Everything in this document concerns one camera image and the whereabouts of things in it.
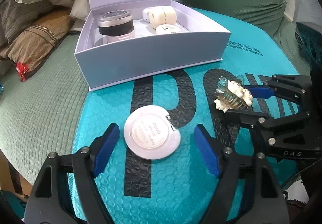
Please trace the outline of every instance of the screw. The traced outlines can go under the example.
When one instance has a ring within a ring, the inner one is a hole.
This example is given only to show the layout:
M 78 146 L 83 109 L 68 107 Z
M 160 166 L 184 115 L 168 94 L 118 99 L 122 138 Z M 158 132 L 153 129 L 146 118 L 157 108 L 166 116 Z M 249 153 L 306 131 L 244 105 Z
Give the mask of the screw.
M 265 158 L 265 154 L 264 154 L 263 152 L 258 152 L 258 153 L 257 153 L 257 157 L 258 157 L 259 159 L 263 159 L 263 158 Z
M 89 147 L 82 147 L 80 149 L 80 151 L 81 151 L 81 153 L 86 154 L 86 153 L 88 153 L 90 151 L 90 148 Z
M 48 158 L 53 159 L 54 157 L 56 157 L 56 152 L 50 152 L 48 154 Z
M 232 148 L 226 147 L 226 148 L 223 149 L 223 152 L 225 154 L 231 154 L 232 153 Z
M 274 145 L 275 142 L 276 142 L 276 139 L 274 139 L 274 138 L 269 138 L 268 139 L 268 144 L 270 144 L 270 145 Z

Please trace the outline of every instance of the red ribbon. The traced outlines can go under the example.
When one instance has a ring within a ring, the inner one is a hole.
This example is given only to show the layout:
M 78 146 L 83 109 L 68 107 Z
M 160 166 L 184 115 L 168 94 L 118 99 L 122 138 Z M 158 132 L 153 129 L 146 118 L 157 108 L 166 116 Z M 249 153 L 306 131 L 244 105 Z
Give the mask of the red ribbon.
M 19 74 L 19 77 L 21 78 L 21 81 L 26 81 L 26 78 L 24 77 L 24 75 L 28 72 L 29 67 L 28 65 L 24 65 L 21 62 L 18 62 L 16 65 L 16 70 Z

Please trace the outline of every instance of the metal bolt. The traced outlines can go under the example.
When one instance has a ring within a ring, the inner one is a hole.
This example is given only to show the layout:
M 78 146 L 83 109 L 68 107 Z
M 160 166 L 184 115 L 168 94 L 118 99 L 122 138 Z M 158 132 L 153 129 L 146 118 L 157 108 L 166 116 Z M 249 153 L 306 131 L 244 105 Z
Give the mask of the metal bolt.
M 231 154 L 232 153 L 232 148 L 226 147 L 223 149 L 225 154 Z
M 48 158 L 53 159 L 54 157 L 56 157 L 56 155 L 57 155 L 57 153 L 56 153 L 56 152 L 50 152 L 50 153 L 48 154 Z
M 270 145 L 274 145 L 275 142 L 276 142 L 276 139 L 274 139 L 274 138 L 269 138 L 268 139 L 268 144 L 270 144 Z
M 81 153 L 86 154 L 86 153 L 88 153 L 90 151 L 90 148 L 89 147 L 82 147 L 80 149 L 80 151 L 81 151 Z
M 263 117 L 258 119 L 259 123 L 263 123 L 264 121 L 265 121 L 265 119 Z
M 265 158 L 265 154 L 264 154 L 263 152 L 258 152 L 258 153 L 257 153 L 257 157 L 258 157 L 259 159 L 263 159 L 263 158 Z

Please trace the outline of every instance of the sticker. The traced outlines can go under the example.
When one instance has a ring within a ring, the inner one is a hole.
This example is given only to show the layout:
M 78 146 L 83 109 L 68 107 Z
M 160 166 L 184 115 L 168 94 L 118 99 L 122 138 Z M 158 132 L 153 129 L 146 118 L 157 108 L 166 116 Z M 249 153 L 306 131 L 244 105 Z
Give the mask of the sticker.
M 132 137 L 142 148 L 160 147 L 168 138 L 169 127 L 156 115 L 145 115 L 138 118 L 132 127 Z

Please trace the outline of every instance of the open gift box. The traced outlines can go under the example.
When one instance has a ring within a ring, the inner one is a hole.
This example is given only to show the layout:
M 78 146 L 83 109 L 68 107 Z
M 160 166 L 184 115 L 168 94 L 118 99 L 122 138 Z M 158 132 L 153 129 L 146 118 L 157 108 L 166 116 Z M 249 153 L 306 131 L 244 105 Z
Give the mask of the open gift box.
M 172 6 L 182 32 L 156 35 L 142 18 L 142 10 L 153 6 Z M 90 8 L 75 49 L 90 91 L 219 61 L 230 37 L 217 22 L 172 0 L 90 0 Z M 135 38 L 106 43 L 99 33 L 98 19 L 119 9 L 132 12 Z

